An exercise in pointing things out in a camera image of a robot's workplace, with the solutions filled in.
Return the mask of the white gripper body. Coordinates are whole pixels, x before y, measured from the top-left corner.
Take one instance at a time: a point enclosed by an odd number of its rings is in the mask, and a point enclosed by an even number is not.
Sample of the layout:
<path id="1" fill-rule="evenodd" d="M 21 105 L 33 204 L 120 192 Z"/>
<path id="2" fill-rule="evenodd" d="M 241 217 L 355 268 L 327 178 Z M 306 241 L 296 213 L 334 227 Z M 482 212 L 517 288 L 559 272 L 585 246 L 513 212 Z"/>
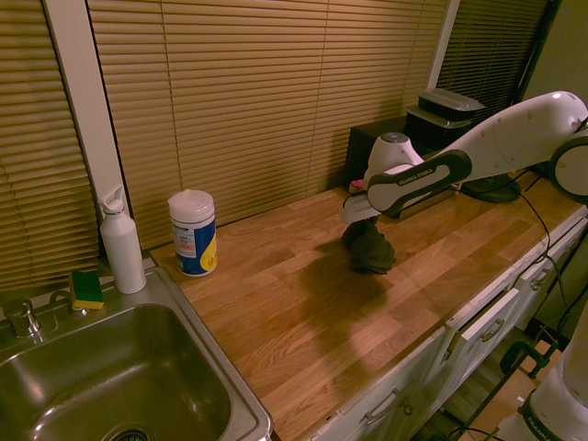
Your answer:
<path id="1" fill-rule="evenodd" d="M 340 212 L 340 219 L 346 224 L 378 217 L 380 212 L 368 201 L 366 193 L 358 193 L 345 199 Z"/>

